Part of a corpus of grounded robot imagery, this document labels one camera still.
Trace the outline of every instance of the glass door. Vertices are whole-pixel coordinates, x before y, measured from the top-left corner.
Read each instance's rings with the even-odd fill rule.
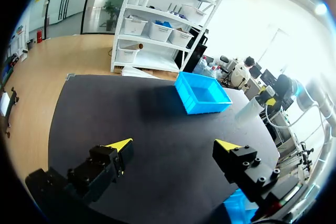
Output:
[[[88,0],[82,33],[114,34],[123,0]]]
[[[85,0],[50,0],[47,38],[80,34]]]

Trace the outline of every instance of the ceiling light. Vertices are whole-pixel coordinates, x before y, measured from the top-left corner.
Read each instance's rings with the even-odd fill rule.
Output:
[[[325,4],[319,4],[315,7],[315,13],[317,15],[323,15],[327,12],[327,7]]]

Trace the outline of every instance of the white storage box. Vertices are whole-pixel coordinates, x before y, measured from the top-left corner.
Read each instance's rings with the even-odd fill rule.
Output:
[[[170,34],[169,41],[174,45],[186,47],[192,37],[194,37],[194,35],[178,28],[173,30],[172,34]]]
[[[130,50],[130,49],[122,49],[118,47],[117,55],[116,55],[116,62],[124,62],[124,63],[132,63],[134,62],[137,53],[140,51],[138,50]]]
[[[195,23],[197,25],[202,21],[202,19],[206,15],[206,13],[202,12],[201,10],[191,5],[182,5],[180,13],[184,15],[190,22]]]
[[[148,21],[139,18],[125,18],[125,34],[140,36]]]
[[[169,28],[166,26],[161,26],[151,22],[149,29],[149,37],[154,40],[159,40],[167,42],[169,35],[172,33],[174,28]]]

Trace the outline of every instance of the blue object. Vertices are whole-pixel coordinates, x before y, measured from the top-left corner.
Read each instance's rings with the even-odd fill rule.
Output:
[[[245,203],[249,202],[244,193],[238,189],[229,198],[224,201],[227,213],[230,216],[232,224],[248,224],[258,209],[245,210]]]
[[[180,72],[175,87],[187,114],[222,112],[232,104],[216,79]]]
[[[167,21],[165,21],[165,22],[161,22],[161,21],[159,21],[159,20],[156,20],[155,23],[156,23],[157,25],[160,25],[160,26],[165,26],[165,27],[172,28],[172,26],[170,25],[170,23],[167,22]]]

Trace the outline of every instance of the black table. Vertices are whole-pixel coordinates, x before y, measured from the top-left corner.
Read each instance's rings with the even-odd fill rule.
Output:
[[[187,115],[174,82],[75,76],[66,81],[49,135],[49,166],[62,175],[97,144],[134,139],[134,159],[91,208],[129,223],[202,223],[235,189],[212,158],[215,138],[250,145],[275,166],[278,152],[260,118],[244,128],[234,115],[248,102],[226,89],[226,111]]]

